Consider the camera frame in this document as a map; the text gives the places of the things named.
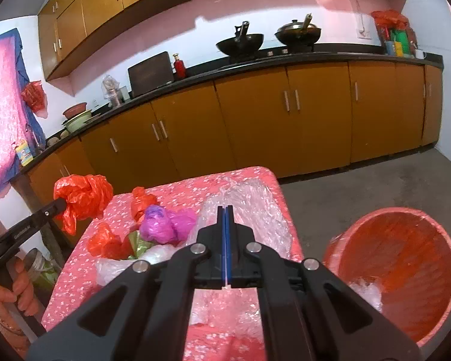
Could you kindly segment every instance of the trash can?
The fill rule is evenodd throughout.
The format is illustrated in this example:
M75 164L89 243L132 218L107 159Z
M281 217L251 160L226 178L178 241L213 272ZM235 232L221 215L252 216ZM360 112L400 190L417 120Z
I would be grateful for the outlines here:
M420 210L365 215L331 240L324 264L418 346L451 311L451 238Z

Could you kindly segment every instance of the floral tablecloth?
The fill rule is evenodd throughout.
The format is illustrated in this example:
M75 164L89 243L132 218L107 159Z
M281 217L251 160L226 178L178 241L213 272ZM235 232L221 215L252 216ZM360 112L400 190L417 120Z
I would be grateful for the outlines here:
M302 250L297 238L296 229L287 209L284 196L274 174L263 167L249 167L237 171L196 177L168 185L153 187L147 190L155 194L159 202L168 209L178 210L191 208L199 212L202 202L221 187L230 183L258 178L268 186L275 201L279 205L284 219L292 235L290 259L301 261ZM110 224L115 234L125 238L129 230L135 226L130 214L132 194L114 196L104 212L104 218ZM42 324L52 329L62 319L80 306L82 301L94 294L99 287L96 285L95 258L87 251L87 241L97 230L99 220L93 220L84 235L73 250L63 271L61 272L54 293L43 315ZM263 343L247 338L235 338L231 333L220 332L209 326L190 326L187 334L185 360L265 360Z

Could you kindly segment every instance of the orange plastic bag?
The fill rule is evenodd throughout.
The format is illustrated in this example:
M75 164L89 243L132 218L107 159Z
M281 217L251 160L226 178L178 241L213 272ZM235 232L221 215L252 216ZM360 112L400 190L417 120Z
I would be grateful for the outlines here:
M109 259L127 259L133 255L132 246L128 237L124 242L120 237L112 233L109 224L101 222L97 232L89 239L87 250L93 257L102 257Z
M102 218L113 197L113 188L102 175L70 175L56 181L53 198L64 198L67 209L57 216L63 231L75 235L77 220Z
M376 26L379 27L405 30L406 27L409 26L409 19L394 9L388 9L387 11L374 11L371 12L371 16L374 18Z
M22 91L22 98L35 115L47 108L47 95L41 81L30 81Z
M145 188L136 187L132 190L133 198L130 203L130 212L135 221L139 221L145 210L150 205L158 205L157 197L154 194L147 194Z

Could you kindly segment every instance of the concrete floor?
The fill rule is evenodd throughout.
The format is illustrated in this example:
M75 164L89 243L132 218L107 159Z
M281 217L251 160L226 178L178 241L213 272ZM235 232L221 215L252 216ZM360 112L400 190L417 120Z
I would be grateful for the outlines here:
M321 259L329 240L363 215L388 206L423 210L451 236L451 162L436 149L308 180L282 181L306 257ZM428 356L451 328L422 348Z

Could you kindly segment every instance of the red bottle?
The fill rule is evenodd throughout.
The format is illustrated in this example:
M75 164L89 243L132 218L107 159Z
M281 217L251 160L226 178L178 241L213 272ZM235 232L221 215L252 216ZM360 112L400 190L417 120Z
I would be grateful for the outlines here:
M176 69L177 77L179 78L179 80L185 79L187 75L183 60L179 60L178 54L174 54L173 57L176 59L173 62L173 67Z

